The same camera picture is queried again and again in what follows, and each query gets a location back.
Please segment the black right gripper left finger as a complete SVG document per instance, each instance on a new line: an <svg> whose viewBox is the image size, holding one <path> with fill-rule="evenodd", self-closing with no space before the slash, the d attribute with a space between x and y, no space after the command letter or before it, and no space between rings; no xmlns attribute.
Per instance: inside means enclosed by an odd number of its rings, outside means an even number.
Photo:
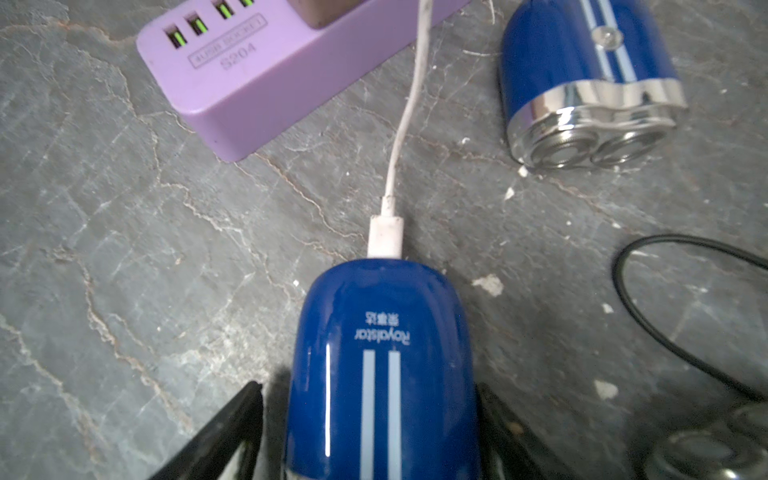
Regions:
<svg viewBox="0 0 768 480"><path fill-rule="evenodd" d="M251 479L264 427L262 385L248 382L154 479Z"/></svg>

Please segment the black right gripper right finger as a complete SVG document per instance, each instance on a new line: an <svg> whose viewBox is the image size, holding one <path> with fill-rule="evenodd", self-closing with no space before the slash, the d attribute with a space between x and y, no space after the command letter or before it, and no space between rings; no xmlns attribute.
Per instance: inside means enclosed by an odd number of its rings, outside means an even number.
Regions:
<svg viewBox="0 0 768 480"><path fill-rule="evenodd" d="M565 464L489 385L476 384L483 479L575 479Z"/></svg>

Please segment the purple power strip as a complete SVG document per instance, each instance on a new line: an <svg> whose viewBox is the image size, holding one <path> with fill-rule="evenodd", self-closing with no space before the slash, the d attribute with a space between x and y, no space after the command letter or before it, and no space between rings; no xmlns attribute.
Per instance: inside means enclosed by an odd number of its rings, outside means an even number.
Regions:
<svg viewBox="0 0 768 480"><path fill-rule="evenodd" d="M287 1L185 1L138 52L172 109L225 162L256 152L415 41L415 1L365 1L310 27Z"/></svg>

